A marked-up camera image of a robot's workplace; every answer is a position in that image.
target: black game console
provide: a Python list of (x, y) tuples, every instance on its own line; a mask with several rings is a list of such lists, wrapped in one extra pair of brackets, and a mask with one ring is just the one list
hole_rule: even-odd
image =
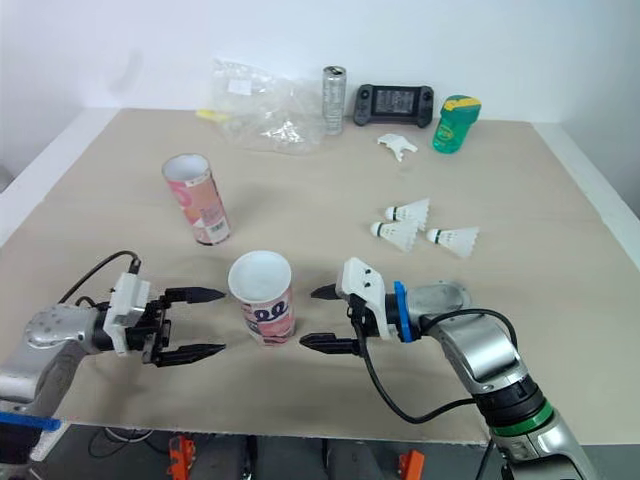
[(367, 123), (415, 123), (424, 128), (433, 118), (433, 89), (362, 85), (358, 89), (353, 121)]

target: yellow object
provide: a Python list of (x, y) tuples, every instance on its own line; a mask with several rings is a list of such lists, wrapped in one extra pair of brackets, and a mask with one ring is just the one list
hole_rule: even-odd
[(202, 118), (203, 120), (209, 120), (214, 123), (226, 122), (229, 120), (229, 115), (225, 113), (218, 113), (213, 110), (196, 110), (196, 117)]
[(473, 107), (475, 105), (482, 105), (480, 100), (473, 97), (456, 98), (453, 100), (447, 100), (442, 107), (444, 110), (452, 111), (455, 108), (460, 107)]

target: white paper cup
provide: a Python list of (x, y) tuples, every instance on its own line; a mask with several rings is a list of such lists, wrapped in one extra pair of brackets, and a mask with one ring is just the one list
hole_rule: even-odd
[(282, 255), (245, 253), (229, 270), (229, 290), (241, 302), (242, 316), (259, 343), (279, 345), (293, 335), (291, 266)]

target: silver can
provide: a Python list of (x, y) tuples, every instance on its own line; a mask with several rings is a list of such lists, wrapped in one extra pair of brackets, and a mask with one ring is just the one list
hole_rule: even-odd
[(322, 115), (327, 135), (342, 133), (347, 69), (330, 65), (322, 70)]

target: beige table surface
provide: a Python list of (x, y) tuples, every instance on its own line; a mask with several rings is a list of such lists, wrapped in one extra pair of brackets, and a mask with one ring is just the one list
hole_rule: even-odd
[[(486, 429), (474, 407), (422, 426), (378, 398), (362, 360), (298, 345), (300, 335), (350, 335), (343, 302), (312, 300), (358, 256), (392, 281), (453, 279), (474, 304), (515, 324), (534, 379), (583, 443), (640, 443), (640, 273), (531, 125), (478, 122), (463, 149), (429, 147), (434, 126), (347, 126), (313, 155), (232, 148), (191, 112), (124, 110), (96, 138), (0, 250), (0, 360), (25, 323), (57, 301), (96, 261), (128, 248), (159, 292), (227, 290), (235, 258), (253, 249), (285, 255), (294, 272), (296, 338), (279, 348), (249, 337), (232, 298), (175, 308), (177, 341), (225, 342), (199, 363), (158, 369), (113, 353), (83, 361), (58, 414), (78, 423), (161, 429), (475, 442)], [(419, 147), (398, 164), (376, 144), (389, 131)], [(232, 224), (216, 247), (196, 244), (163, 182), (172, 155), (210, 159)], [(428, 196), (431, 227), (478, 225), (473, 256), (459, 260), (419, 240), (403, 254), (369, 233), (384, 207)], [(82, 294), (107, 299), (126, 262)], [(436, 342), (372, 341), (384, 384), (421, 414), (466, 396)]]

